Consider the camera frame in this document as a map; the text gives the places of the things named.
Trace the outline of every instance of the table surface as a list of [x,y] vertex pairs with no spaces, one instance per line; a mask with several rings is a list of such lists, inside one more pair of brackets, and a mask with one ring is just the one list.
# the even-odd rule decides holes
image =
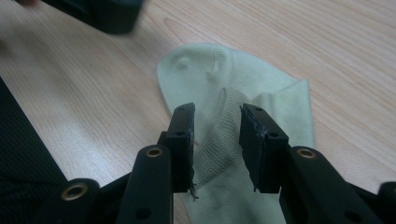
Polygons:
[[[396,180],[395,1],[146,1],[124,36],[44,3],[2,1],[0,17],[1,77],[68,179],[130,172],[171,118],[158,62],[212,42],[309,79],[317,150],[346,181]],[[175,222],[189,222],[179,198]]]

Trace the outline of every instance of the black plastic part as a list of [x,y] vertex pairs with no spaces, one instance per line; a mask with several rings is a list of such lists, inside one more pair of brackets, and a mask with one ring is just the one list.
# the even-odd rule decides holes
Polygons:
[[171,153],[167,147],[149,146],[137,154],[117,223],[173,223]]
[[90,26],[113,35],[128,34],[143,0],[42,0]]
[[158,141],[158,145],[166,146],[171,151],[174,193],[193,191],[194,112],[193,103],[176,108],[168,131],[162,133]]
[[94,180],[71,180],[44,202],[35,216],[34,223],[92,223],[90,216],[98,192],[99,184]]
[[100,188],[95,207],[93,208],[92,223],[116,223],[130,175],[131,173],[124,175]]
[[326,158],[309,147],[292,147],[280,204],[288,223],[382,223]]
[[279,193],[289,138],[265,110],[243,105],[239,145],[254,190]]
[[377,196],[377,211],[384,223],[396,223],[396,182],[382,184]]

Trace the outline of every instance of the screw hole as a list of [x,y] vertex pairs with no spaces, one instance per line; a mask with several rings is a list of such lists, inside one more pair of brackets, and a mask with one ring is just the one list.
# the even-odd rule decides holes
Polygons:
[[307,159],[314,159],[317,156],[313,151],[304,148],[298,149],[297,153]]
[[355,212],[352,211],[345,211],[344,212],[344,216],[349,219],[350,221],[356,222],[356,223],[362,223],[363,222],[363,218],[361,218],[361,216]]
[[160,148],[152,148],[146,151],[146,156],[148,157],[159,157],[163,154],[163,151]]
[[148,208],[139,208],[135,214],[137,219],[147,219],[151,216],[151,210]]
[[88,185],[85,183],[74,184],[62,192],[62,199],[65,201],[73,201],[82,197],[88,191]]

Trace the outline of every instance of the fabric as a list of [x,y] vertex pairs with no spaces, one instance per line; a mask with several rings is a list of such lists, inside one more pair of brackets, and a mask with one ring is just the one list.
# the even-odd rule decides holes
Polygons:
[[67,180],[0,78],[0,223],[31,223]]
[[214,44],[175,49],[158,65],[170,111],[194,102],[194,183],[185,202],[193,223],[284,223],[277,194],[253,191],[238,144],[243,103],[264,108],[292,146],[314,147],[307,80],[244,51]]

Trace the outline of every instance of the sock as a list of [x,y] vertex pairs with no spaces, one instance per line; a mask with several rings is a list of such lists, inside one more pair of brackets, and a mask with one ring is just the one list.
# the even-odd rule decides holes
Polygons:
[[278,195],[253,192],[238,145],[243,103],[264,108],[292,146],[314,147],[309,85],[257,57],[214,44],[183,46],[158,65],[170,111],[194,102],[193,223],[282,223]]

